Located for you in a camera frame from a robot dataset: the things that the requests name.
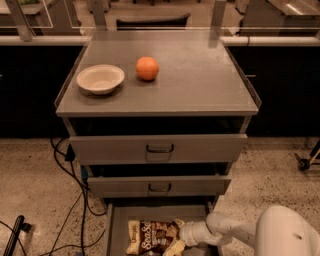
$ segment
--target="food package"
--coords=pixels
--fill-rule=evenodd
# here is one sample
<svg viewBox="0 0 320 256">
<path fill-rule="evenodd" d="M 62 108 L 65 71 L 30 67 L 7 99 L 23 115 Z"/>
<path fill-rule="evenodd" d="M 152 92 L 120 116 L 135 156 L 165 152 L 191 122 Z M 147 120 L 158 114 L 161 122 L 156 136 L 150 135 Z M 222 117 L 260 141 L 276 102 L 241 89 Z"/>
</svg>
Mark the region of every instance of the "food package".
<svg viewBox="0 0 320 256">
<path fill-rule="evenodd" d="M 179 240 L 179 229 L 183 224 L 178 219 L 173 222 L 129 220 L 130 245 L 126 254 L 181 255 L 185 245 Z"/>
</svg>

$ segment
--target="white robot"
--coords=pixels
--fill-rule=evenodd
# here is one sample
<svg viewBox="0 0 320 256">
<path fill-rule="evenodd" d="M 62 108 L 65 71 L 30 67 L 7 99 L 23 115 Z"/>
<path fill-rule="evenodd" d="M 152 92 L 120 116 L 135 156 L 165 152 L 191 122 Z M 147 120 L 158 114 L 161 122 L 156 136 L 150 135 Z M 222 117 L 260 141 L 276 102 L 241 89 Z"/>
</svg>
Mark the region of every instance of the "white robot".
<svg viewBox="0 0 320 256">
<path fill-rule="evenodd" d="M 206 221 L 185 223 L 179 235 L 186 246 L 223 246 L 234 237 L 254 248 L 255 256 L 320 256 L 315 229 L 298 213 L 279 205 L 267 208 L 256 225 L 213 211 Z"/>
</svg>

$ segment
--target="black cable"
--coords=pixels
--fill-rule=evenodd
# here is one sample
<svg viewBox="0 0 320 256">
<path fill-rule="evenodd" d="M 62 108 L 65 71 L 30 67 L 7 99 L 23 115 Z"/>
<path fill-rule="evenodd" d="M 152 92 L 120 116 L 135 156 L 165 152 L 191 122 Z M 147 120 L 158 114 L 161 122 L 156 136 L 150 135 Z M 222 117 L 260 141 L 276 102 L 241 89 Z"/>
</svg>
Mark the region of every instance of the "black cable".
<svg viewBox="0 0 320 256">
<path fill-rule="evenodd" d="M 54 145 L 54 143 L 53 143 L 53 138 L 50 138 L 51 146 L 52 146 L 55 150 L 57 150 L 57 152 L 58 152 L 60 155 L 62 155 L 62 156 L 64 156 L 64 157 L 66 157 L 66 154 L 63 153 L 62 151 L 60 151 L 57 147 L 58 147 L 58 145 L 59 145 L 62 141 L 66 140 L 66 139 L 67 139 L 67 138 L 61 138 L 61 139 L 59 140 L 58 144 L 57 144 L 57 145 Z"/>
<path fill-rule="evenodd" d="M 61 227 L 61 229 L 60 229 L 60 231 L 59 231 L 59 233 L 58 233 L 58 236 L 57 236 L 57 238 L 56 238 L 56 241 L 54 242 L 54 244 L 53 244 L 53 246 L 52 246 L 52 249 L 51 249 L 49 255 L 51 255 L 51 254 L 54 252 L 54 247 L 56 247 L 56 244 L 57 244 L 57 242 L 58 242 L 58 240 L 59 240 L 59 237 L 60 237 L 60 235 L 61 235 L 61 233 L 62 233 L 62 231 L 63 231 L 63 228 L 64 228 L 64 226 L 66 225 L 66 223 L 67 223 L 67 221 L 68 221 L 68 219 L 69 219 L 69 216 L 70 216 L 73 208 L 74 208 L 74 207 L 76 206 L 76 204 L 78 203 L 78 201 L 79 201 L 80 197 L 82 196 L 82 194 L 83 194 L 83 192 L 81 192 L 81 194 L 78 196 L 77 200 L 74 202 L 74 204 L 73 204 L 72 207 L 70 208 L 70 210 L 69 210 L 69 212 L 68 212 L 68 215 L 67 215 L 66 219 L 64 220 L 64 223 L 62 224 L 62 227 Z"/>
<path fill-rule="evenodd" d="M 103 232 L 101 233 L 101 235 L 98 237 L 98 239 L 97 239 L 95 242 L 93 242 L 93 243 L 90 244 L 90 245 L 85 245 L 84 247 L 85 247 L 85 248 L 90 248 L 90 247 L 96 245 L 96 244 L 101 240 L 101 238 L 103 237 L 103 235 L 104 235 L 105 232 L 106 232 L 106 230 L 103 230 Z M 63 246 L 61 246 L 61 247 L 58 247 L 58 248 L 54 249 L 52 252 L 56 252 L 56 251 L 59 251 L 59 250 L 62 250 L 62 249 L 64 249 L 64 248 L 68 248 L 68 247 L 81 248 L 80 245 L 67 244 L 67 245 L 63 245 Z M 39 256 L 46 256 L 46 255 L 48 255 L 48 254 L 50 255 L 50 252 L 46 252 L 46 253 L 41 254 L 41 255 L 39 255 Z"/>
<path fill-rule="evenodd" d="M 91 211 L 90 207 L 89 207 L 89 203 L 88 203 L 88 186 L 82 184 L 78 177 L 76 176 L 75 174 L 75 171 L 74 171 L 74 166 L 73 166 L 73 163 L 72 161 L 70 161 L 70 167 L 71 167 L 71 173 L 59 162 L 58 160 L 58 157 L 57 157 L 57 152 L 60 152 L 61 155 L 65 156 L 66 154 L 62 153 L 61 151 L 59 151 L 59 146 L 60 144 L 62 143 L 62 141 L 64 140 L 64 138 L 60 139 L 60 141 L 54 145 L 54 143 L 52 142 L 51 145 L 53 146 L 54 148 L 54 159 L 56 161 L 56 163 L 59 165 L 59 167 L 66 173 L 68 174 L 69 176 L 71 176 L 79 185 L 81 191 L 82 191 L 82 195 L 83 195 L 83 201 L 84 201 L 84 207 L 83 207 L 83 215 L 82 215 L 82 221 L 81 221 L 81 237 L 80 237 L 80 243 L 81 243 L 81 251 L 82 251 L 82 255 L 85 256 L 85 245 L 84 245 L 84 228 L 85 228 L 85 218 L 86 218 L 86 211 L 87 211 L 87 208 L 90 210 L 90 212 L 95 215 L 95 216 L 102 216 L 105 214 L 102 213 L 102 214 L 96 214 L 94 213 L 93 211 Z"/>
<path fill-rule="evenodd" d="M 75 174 L 70 173 L 70 172 L 59 162 L 58 157 L 57 157 L 57 152 L 58 152 L 58 148 L 59 148 L 59 146 L 60 146 L 60 144 L 61 144 L 62 141 L 63 141 L 63 139 L 61 139 L 61 140 L 57 143 L 56 147 L 54 148 L 54 154 L 53 154 L 53 156 L 54 156 L 54 159 L 55 159 L 56 163 L 59 165 L 59 167 L 60 167 L 66 174 L 68 174 L 68 175 L 71 176 L 73 179 L 75 179 L 76 182 L 78 183 L 78 185 L 79 185 L 81 188 L 87 189 L 87 187 L 86 187 L 85 185 L 83 185 L 83 184 L 77 179 L 77 177 L 75 176 Z"/>
<path fill-rule="evenodd" d="M 17 236 L 17 233 L 16 233 L 12 228 L 10 228 L 10 227 L 9 227 L 9 225 L 7 225 L 6 223 L 2 222 L 1 220 L 0 220 L 0 224 L 2 224 L 3 226 L 7 227 L 8 229 L 10 229 L 10 230 L 11 230 L 11 232 L 12 232 L 12 233 L 14 233 L 14 234 L 16 235 L 17 240 L 18 240 L 18 242 L 19 242 L 19 244 L 20 244 L 20 246 L 21 246 L 21 249 L 22 249 L 23 255 L 24 255 L 24 256 L 27 256 L 27 253 L 26 253 L 26 251 L 24 250 L 23 245 L 22 245 L 22 243 L 21 243 L 21 241 L 20 241 L 19 237 Z"/>
</svg>

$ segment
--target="open bottom drawer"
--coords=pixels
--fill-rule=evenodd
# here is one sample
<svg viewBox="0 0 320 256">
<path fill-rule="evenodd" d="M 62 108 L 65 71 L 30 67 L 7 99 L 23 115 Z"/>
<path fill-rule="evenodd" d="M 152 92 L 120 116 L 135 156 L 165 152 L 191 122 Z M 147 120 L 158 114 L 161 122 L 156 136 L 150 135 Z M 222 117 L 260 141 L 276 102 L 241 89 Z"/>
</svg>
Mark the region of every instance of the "open bottom drawer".
<svg viewBox="0 0 320 256">
<path fill-rule="evenodd" d="M 209 202 L 206 197 L 106 200 L 108 223 L 104 255 L 126 256 L 126 249 L 130 244 L 129 220 L 172 222 L 178 218 L 185 222 L 201 221 L 205 220 L 210 211 Z M 193 248 L 186 247 L 183 255 L 218 256 L 218 251 L 217 247 L 202 244 Z"/>
</svg>

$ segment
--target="terrazzo floor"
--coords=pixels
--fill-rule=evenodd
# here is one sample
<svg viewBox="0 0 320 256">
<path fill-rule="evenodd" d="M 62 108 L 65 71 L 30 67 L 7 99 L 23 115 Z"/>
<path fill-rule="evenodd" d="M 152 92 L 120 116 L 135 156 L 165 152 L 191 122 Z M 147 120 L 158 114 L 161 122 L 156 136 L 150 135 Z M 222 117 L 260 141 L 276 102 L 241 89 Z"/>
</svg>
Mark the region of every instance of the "terrazzo floor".
<svg viewBox="0 0 320 256">
<path fill-rule="evenodd" d="M 230 217 L 255 223 L 260 213 L 272 204 L 281 204 L 301 214 L 320 232 L 320 168 L 298 170 L 295 153 L 308 158 L 318 138 L 258 138 L 250 137 L 239 159 L 233 164 L 232 182 L 224 196 L 220 196 L 215 210 Z M 68 142 L 60 148 L 65 152 Z M 18 215 L 32 225 L 29 233 L 20 234 L 28 256 L 48 255 L 65 218 L 81 194 L 78 184 L 57 165 L 49 139 L 0 139 L 0 221 L 13 227 Z M 71 171 L 70 163 L 58 154 L 62 165 Z M 75 172 L 79 165 L 74 162 Z M 89 193 L 90 208 L 103 212 L 99 199 Z M 56 249 L 80 245 L 83 200 L 80 198 L 70 214 Z M 96 241 L 103 233 L 106 215 L 86 215 L 84 244 Z M 0 254 L 4 253 L 10 230 L 0 225 Z M 102 255 L 103 239 L 86 248 L 86 255 Z M 52 255 L 77 255 L 76 247 L 66 247 Z M 225 256 L 251 256 L 253 250 L 237 240 L 222 248 Z M 14 255 L 24 255 L 19 244 Z"/>
</svg>

